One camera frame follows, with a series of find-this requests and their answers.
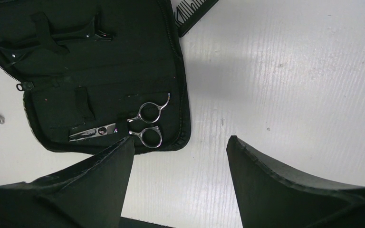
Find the silver black hair scissors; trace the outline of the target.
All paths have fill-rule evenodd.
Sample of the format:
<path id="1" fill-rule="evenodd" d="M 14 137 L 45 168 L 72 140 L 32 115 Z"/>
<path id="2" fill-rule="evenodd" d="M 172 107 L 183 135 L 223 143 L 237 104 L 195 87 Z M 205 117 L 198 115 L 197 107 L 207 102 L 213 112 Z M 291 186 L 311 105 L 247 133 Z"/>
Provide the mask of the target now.
<path id="1" fill-rule="evenodd" d="M 120 117 L 113 123 L 99 125 L 68 136 L 69 142 L 107 137 L 111 135 L 133 136 L 148 149 L 157 149 L 163 144 L 163 132 L 159 125 L 163 110 L 168 106 L 171 93 L 166 93 L 163 103 L 146 101 L 135 106 L 135 116 Z"/>

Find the black zip tool case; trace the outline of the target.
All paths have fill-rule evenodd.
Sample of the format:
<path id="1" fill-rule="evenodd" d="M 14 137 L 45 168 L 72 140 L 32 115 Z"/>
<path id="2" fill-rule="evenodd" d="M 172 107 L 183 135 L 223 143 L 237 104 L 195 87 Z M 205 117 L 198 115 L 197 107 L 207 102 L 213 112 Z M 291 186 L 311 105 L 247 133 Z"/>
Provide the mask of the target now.
<path id="1" fill-rule="evenodd" d="M 148 149 L 131 136 L 136 154 L 177 151 L 191 136 L 183 53 L 169 0 L 0 0 L 0 41 L 36 34 L 31 15 L 44 13 L 53 31 L 87 24 L 96 14 L 112 41 L 67 45 L 70 53 L 36 50 L 12 65 L 0 52 L 0 68 L 17 80 L 35 139 L 52 152 L 96 154 L 124 137 L 69 142 L 68 136 L 120 117 L 135 116 L 146 101 L 168 106 L 158 122 L 163 144 Z"/>

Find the black comb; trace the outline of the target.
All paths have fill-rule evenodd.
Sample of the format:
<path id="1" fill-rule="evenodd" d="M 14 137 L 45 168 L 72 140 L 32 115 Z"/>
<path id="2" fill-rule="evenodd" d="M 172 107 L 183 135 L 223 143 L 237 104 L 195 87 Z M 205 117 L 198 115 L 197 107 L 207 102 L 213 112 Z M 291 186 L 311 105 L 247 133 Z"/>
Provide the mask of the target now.
<path id="1" fill-rule="evenodd" d="M 182 38 L 219 0 L 171 0 L 173 17 Z"/>

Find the black hair clip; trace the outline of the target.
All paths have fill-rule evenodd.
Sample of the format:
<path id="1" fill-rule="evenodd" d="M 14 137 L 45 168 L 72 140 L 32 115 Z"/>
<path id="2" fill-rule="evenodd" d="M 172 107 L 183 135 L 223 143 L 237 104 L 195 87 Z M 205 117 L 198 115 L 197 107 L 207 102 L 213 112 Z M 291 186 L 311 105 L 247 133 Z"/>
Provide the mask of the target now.
<path id="1" fill-rule="evenodd" d="M 96 14 L 87 24 L 53 31 L 47 16 L 35 13 L 30 16 L 36 34 L 26 39 L 11 42 L 0 41 L 0 52 L 10 59 L 12 66 L 27 58 L 36 50 L 47 50 L 57 55 L 70 53 L 67 45 L 85 41 L 112 41 L 115 34 L 106 33 L 100 28 L 100 16 Z"/>

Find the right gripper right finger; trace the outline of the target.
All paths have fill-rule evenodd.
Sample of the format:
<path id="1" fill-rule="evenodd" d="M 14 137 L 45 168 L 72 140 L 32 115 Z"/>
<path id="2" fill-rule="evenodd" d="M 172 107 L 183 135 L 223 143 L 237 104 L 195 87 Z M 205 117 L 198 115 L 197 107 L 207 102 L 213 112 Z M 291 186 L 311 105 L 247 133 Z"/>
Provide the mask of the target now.
<path id="1" fill-rule="evenodd" d="M 298 170 L 235 135 L 226 153 L 245 228 L 365 228 L 365 187 Z"/>

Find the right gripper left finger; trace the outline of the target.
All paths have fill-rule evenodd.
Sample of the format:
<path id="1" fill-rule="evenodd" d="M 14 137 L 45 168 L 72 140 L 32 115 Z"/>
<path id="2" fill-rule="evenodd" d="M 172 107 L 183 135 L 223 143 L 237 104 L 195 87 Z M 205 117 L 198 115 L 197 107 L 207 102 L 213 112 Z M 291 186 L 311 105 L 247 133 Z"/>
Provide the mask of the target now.
<path id="1" fill-rule="evenodd" d="M 32 182 L 0 185 L 0 228 L 116 228 L 134 160 L 125 137 Z"/>

